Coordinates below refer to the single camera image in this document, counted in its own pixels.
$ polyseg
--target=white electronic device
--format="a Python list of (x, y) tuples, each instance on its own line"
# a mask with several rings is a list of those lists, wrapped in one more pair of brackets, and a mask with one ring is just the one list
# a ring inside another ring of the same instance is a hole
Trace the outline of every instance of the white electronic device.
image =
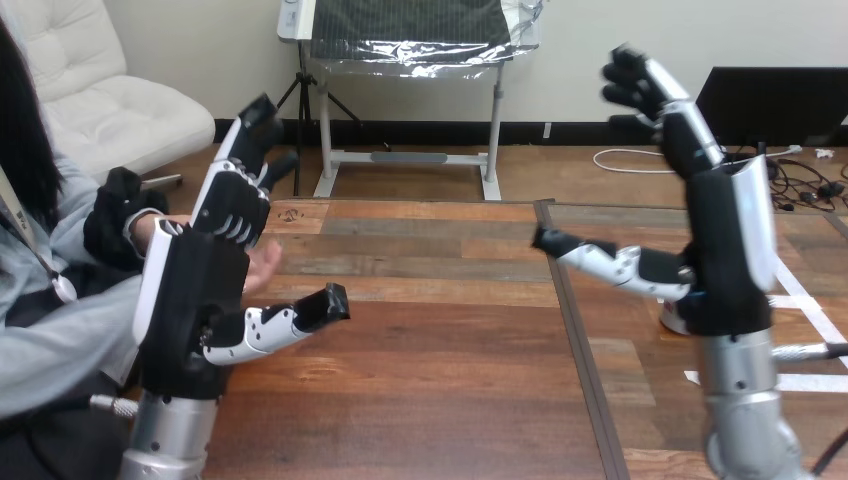
[(277, 36), (280, 40), (286, 43), (311, 40), (317, 0), (280, 1), (280, 19), (277, 22)]

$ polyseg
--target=black baseboard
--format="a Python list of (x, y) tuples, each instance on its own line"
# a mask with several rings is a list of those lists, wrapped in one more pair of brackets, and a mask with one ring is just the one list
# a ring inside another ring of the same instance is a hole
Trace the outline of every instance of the black baseboard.
[[(232, 119), (215, 120), (215, 142), (220, 143), (232, 125)], [(285, 133), (281, 145), (297, 142), (297, 120), (283, 120)], [(488, 122), (364, 122), (359, 127), (351, 120), (333, 120), (333, 145), (445, 145), (470, 146), (489, 144)], [(622, 146), (648, 145), (646, 135), (611, 129), (606, 122), (557, 122), (551, 124), (549, 138), (543, 138), (544, 122), (504, 122), (501, 145), (566, 145)], [(321, 145), (318, 122), (304, 128), (306, 146)], [(831, 146), (848, 146), (848, 125), (842, 125)]]

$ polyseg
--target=robotic arm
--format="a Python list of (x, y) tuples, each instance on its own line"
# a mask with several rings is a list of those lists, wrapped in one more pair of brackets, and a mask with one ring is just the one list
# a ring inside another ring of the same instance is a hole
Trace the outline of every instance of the robotic arm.
[(642, 247), (616, 250), (614, 243), (582, 240), (573, 235), (539, 227), (533, 247), (557, 262), (641, 295), (676, 302), (691, 288), (691, 270), (678, 255)]
[(191, 222), (156, 223), (133, 324), (144, 391), (121, 480), (200, 478), (232, 366), (350, 318), (335, 284), (294, 303), (242, 309), (245, 251), (265, 228), (273, 184), (297, 163), (264, 162), (282, 128), (275, 116), (267, 97), (252, 103), (210, 166)]
[(221, 317), (203, 333), (200, 344), (210, 363), (232, 365), (269, 355), (349, 318), (344, 287), (331, 283), (294, 304), (248, 308)]
[[(782, 416), (777, 364), (834, 358), (848, 349), (772, 348), (766, 293), (774, 283), (776, 239), (764, 155), (732, 175), (721, 168), (724, 155), (697, 107), (650, 58), (618, 48), (603, 75), (611, 82), (604, 97), (640, 112), (615, 121), (650, 129), (685, 182), (692, 242), (680, 255), (639, 247), (616, 251), (607, 242), (540, 226), (533, 245), (613, 286), (676, 302), (695, 336), (710, 415), (706, 457), (719, 478), (812, 479)], [(817, 466), (814, 474), (821, 470)]]

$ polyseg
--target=white lanyard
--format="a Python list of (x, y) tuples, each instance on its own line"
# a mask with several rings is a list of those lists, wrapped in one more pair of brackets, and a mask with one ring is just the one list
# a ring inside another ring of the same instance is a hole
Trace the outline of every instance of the white lanyard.
[(21, 207), (21, 202), (18, 200), (18, 196), (15, 194), (15, 189), (12, 188), (12, 184), (9, 183), (9, 177), (6, 176), (6, 172), (0, 168), (0, 199), (3, 200), (3, 203), (6, 204), (6, 208), (9, 209), (9, 212), (12, 215), (12, 218), (9, 220), (15, 225), (15, 230), (20, 234), (21, 239), (23, 239), (24, 243), (26, 243), (27, 247), (35, 254), (36, 258), (38, 258), (38, 263), (44, 267), (44, 270), (47, 271), (47, 274), (50, 275), (50, 280), (53, 282), (53, 289), (56, 291), (56, 295), (60, 300), (64, 303), (72, 303), (77, 300), (77, 291), (74, 288), (74, 285), (62, 275), (59, 275), (59, 272), (53, 269), (53, 267), (47, 263), (47, 260), (38, 253), (38, 250), (35, 246), (35, 236), (32, 233), (32, 227), (29, 224), (29, 220), (27, 220), (26, 214), (24, 214), (24, 209)]

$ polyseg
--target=white office chair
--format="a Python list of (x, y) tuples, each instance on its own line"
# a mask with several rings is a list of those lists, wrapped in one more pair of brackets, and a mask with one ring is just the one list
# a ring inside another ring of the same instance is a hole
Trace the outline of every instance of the white office chair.
[(20, 37), (54, 148), (97, 181), (119, 166), (143, 174), (212, 143), (215, 122), (205, 108), (126, 74), (102, 0), (0, 0), (0, 7)]

